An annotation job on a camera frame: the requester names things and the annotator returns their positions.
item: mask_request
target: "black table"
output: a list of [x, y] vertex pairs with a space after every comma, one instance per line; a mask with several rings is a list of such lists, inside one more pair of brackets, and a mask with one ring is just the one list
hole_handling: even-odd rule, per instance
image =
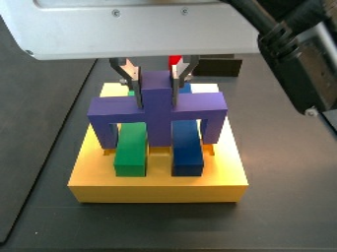
[[[259, 55], [217, 83], [250, 187], [237, 204], [78, 204], [66, 189], [89, 97], [118, 77], [97, 61], [2, 248], [337, 250], [337, 139], [296, 114]], [[164, 58], [135, 59], [164, 69]]]

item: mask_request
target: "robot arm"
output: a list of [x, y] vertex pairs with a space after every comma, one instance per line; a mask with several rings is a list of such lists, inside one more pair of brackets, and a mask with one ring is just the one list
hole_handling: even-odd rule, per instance
[[20, 47], [40, 60], [259, 49], [296, 111], [334, 109], [337, 1], [220, 2], [2, 0], [0, 14]]
[[[296, 111], [310, 114], [335, 109], [337, 1], [221, 2], [229, 3], [258, 30], [260, 53]], [[270, 10], [282, 9], [284, 4], [294, 8], [275, 20], [262, 4]]]

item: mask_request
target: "white panel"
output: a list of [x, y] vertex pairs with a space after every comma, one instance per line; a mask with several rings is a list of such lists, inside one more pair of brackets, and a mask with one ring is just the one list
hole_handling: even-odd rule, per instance
[[1, 0], [0, 12], [20, 47], [37, 59], [258, 51], [255, 30], [220, 3], [46, 8], [32, 0]]
[[36, 0], [44, 8], [68, 7], [101, 7], [101, 6], [139, 6], [139, 5], [172, 5], [172, 4], [204, 4], [216, 0]]
[[191, 84], [191, 91], [192, 93], [216, 93], [217, 92], [217, 86], [216, 84], [201, 84], [201, 83], [192, 83]]

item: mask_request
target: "block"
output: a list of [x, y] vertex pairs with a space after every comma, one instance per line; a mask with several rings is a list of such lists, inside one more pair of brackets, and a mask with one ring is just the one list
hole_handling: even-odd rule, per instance
[[105, 83], [100, 91], [100, 97], [126, 96], [128, 87], [120, 83]]
[[212, 84], [212, 83], [207, 83], [207, 84], [196, 83], [196, 84], [191, 84], [191, 91], [193, 94], [217, 93], [217, 86], [216, 84]]
[[201, 55], [192, 75], [237, 77], [240, 65], [241, 59], [233, 59], [232, 54]]
[[201, 145], [201, 148], [203, 148], [203, 153], [207, 153], [209, 156], [215, 155], [212, 145]]
[[221, 93], [179, 94], [177, 104], [172, 109], [172, 120], [201, 119], [203, 143], [215, 144], [225, 111], [227, 107]]
[[171, 55], [171, 56], [168, 56], [168, 69], [171, 69], [172, 65], [177, 64], [180, 58], [181, 58], [181, 55]]
[[116, 153], [116, 149], [105, 149], [105, 150], [102, 151], [102, 155], [104, 155], [104, 156], [108, 156], [108, 155], [114, 154], [114, 153]]
[[171, 155], [171, 147], [148, 147], [149, 155]]
[[141, 73], [141, 103], [149, 147], [171, 146], [172, 91], [169, 71]]
[[195, 120], [172, 122], [172, 176], [201, 176], [204, 159]]
[[192, 92], [191, 84], [185, 83], [184, 87], [179, 89], [179, 94], [189, 94]]
[[144, 121], [143, 110], [132, 96], [93, 97], [86, 113], [102, 149], [117, 144], [117, 123]]
[[[113, 92], [113, 89], [113, 86], [104, 85], [104, 94]], [[212, 147], [215, 156], [204, 153], [201, 177], [171, 176], [169, 148], [161, 152], [156, 149], [148, 155], [145, 177], [116, 177], [112, 170], [114, 154], [102, 156], [89, 126], [68, 188], [81, 203], [237, 202], [247, 188], [247, 180], [227, 120]]]
[[116, 177], [140, 177], [145, 174], [145, 126], [144, 123], [124, 123], [116, 149], [113, 167]]

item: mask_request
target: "black surface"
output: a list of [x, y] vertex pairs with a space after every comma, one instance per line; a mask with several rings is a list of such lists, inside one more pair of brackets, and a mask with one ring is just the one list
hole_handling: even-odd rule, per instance
[[304, 114], [312, 107], [319, 112], [335, 109], [337, 76], [315, 42], [299, 43], [295, 50], [291, 49], [296, 53], [284, 57], [272, 57], [268, 44], [262, 39], [258, 39], [258, 46], [296, 111]]
[[237, 77], [240, 65], [240, 59], [203, 57], [192, 71], [192, 76]]
[[258, 0], [259, 4], [271, 14], [271, 16], [279, 21], [291, 12], [303, 0]]
[[337, 134], [337, 110], [330, 110], [327, 112], [323, 112], [322, 115]]
[[14, 224], [93, 60], [38, 62], [0, 18], [0, 242]]
[[[112, 77], [98, 60], [70, 111], [10, 239], [2, 248], [335, 251], [337, 141], [299, 115], [259, 55], [219, 83], [250, 187], [233, 204], [78, 204], [65, 184], [86, 127], [85, 111]], [[151, 60], [152, 67], [167, 62]]]

